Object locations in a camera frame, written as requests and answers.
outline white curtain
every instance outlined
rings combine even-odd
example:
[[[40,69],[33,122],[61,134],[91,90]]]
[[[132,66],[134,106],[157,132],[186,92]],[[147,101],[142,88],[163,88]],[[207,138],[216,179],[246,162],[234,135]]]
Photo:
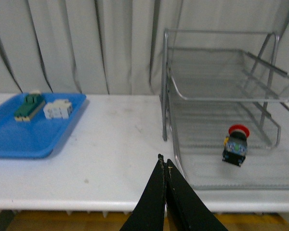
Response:
[[[0,0],[0,92],[158,94],[166,27],[285,31],[289,0]]]

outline blue tray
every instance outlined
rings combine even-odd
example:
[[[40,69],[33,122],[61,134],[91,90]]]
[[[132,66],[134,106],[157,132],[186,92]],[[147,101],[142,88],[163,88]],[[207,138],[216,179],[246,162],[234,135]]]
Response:
[[[74,109],[69,119],[48,120],[40,110],[30,122],[16,122],[14,112],[24,102],[26,95],[16,95],[0,105],[1,158],[47,157],[86,99],[83,94],[45,93],[46,103],[69,99]]]

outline wire mesh desk organizer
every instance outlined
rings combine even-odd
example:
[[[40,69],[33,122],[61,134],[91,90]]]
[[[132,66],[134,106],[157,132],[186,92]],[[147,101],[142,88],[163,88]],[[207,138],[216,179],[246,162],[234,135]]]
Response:
[[[161,107],[177,165],[201,189],[289,189],[289,75],[273,32],[166,29]],[[222,162],[233,124],[250,130],[242,167]]]

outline green lego brick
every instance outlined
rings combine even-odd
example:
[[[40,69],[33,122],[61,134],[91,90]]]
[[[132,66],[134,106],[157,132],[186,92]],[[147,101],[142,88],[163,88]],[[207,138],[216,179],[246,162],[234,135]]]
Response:
[[[16,121],[30,121],[32,117],[45,105],[44,98],[39,94],[29,94],[24,103],[14,113]]]

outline white table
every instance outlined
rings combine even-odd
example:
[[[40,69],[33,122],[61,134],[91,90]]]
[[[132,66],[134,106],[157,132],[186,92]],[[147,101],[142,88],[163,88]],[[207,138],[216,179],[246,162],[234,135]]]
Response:
[[[0,104],[11,96],[0,94]],[[174,162],[158,96],[88,95],[81,112],[49,157],[0,159],[0,209],[132,211],[158,153]],[[289,213],[289,191],[196,193],[214,212]]]

